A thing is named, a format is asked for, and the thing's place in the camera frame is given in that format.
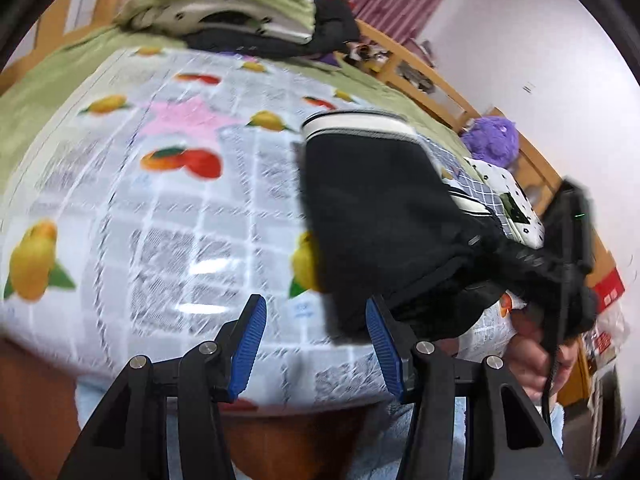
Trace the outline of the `person right hand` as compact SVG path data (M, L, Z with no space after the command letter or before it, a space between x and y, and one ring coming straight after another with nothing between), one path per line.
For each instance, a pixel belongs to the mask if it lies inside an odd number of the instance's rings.
M513 310L510 321L515 330L503 355L503 361L523 388L529 399L538 402L544 392L551 358L540 342L541 330L528 318L524 309ZM578 358L579 341L573 339L568 344L560 344L556 357L556 372L550 389L555 396L567 383Z

